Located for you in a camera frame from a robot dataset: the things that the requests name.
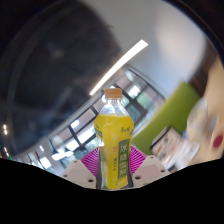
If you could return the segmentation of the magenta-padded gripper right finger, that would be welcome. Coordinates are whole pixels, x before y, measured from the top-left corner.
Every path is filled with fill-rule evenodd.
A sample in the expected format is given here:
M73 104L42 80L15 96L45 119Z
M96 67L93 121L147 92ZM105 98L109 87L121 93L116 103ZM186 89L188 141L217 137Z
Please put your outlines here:
M154 156L146 156L138 148L132 146L129 156L128 187L140 188L157 181L170 172Z

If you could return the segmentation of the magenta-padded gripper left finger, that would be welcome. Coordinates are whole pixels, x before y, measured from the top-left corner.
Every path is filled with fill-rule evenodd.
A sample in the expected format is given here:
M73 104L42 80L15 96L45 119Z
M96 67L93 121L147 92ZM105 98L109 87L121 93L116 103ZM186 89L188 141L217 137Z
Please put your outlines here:
M99 169L98 153L99 149L94 148L81 160L72 160L61 177L78 186L96 189Z

